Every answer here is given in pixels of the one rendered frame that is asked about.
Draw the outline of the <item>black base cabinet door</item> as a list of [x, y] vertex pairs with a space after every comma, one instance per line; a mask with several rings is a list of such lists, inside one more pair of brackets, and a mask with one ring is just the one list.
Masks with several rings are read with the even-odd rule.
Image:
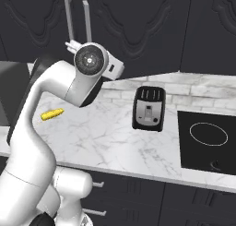
[[159, 226], [236, 226], [236, 194], [166, 184]]

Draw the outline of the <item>dark grey kitchen unit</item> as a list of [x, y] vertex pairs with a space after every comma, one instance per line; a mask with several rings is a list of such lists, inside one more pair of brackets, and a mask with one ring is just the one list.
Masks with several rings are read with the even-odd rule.
[[10, 126], [30, 81], [26, 63], [0, 61], [0, 126]]

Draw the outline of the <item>black hob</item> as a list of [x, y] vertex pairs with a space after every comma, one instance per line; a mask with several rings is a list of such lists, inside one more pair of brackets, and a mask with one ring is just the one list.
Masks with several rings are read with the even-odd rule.
[[236, 176], [236, 116], [178, 111], [181, 166]]

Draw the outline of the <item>black cabinet door, carved panel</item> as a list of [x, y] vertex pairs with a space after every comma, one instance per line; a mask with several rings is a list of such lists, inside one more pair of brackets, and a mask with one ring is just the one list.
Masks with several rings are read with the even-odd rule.
[[190, 0], [73, 0], [81, 41], [86, 39], [84, 1], [92, 40], [124, 63], [122, 78], [179, 70]]

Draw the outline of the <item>black drawer front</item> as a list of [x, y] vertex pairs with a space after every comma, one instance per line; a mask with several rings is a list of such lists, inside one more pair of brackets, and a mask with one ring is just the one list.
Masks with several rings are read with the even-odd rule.
[[83, 208], [101, 212], [89, 214], [94, 226], [158, 226], [159, 208], [136, 203], [106, 203], [89, 200]]
[[164, 183], [114, 173], [90, 172], [94, 186], [84, 205], [92, 202], [116, 207], [147, 207], [160, 210]]

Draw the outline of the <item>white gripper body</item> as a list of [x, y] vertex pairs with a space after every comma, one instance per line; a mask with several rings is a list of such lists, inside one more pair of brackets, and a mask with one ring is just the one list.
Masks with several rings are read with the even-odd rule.
[[75, 54], [81, 47], [81, 44], [76, 41], [65, 42], [65, 45], [67, 47], [67, 50], [72, 54]]

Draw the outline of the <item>black and silver toaster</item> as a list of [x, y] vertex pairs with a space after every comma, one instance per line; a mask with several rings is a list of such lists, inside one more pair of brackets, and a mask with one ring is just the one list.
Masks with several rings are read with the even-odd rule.
[[134, 129], [161, 132], [164, 123], [166, 91], [161, 87], [141, 86], [133, 104]]

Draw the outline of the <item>yellow corn cob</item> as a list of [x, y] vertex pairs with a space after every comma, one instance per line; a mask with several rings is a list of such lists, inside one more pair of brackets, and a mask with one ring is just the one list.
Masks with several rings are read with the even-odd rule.
[[41, 119], [43, 121], [47, 121], [49, 119], [52, 119], [54, 117], [57, 117], [59, 115], [61, 115], [65, 110], [63, 108], [58, 108], [58, 109], [54, 109], [54, 110], [50, 110], [48, 112], [42, 113], [41, 114]]

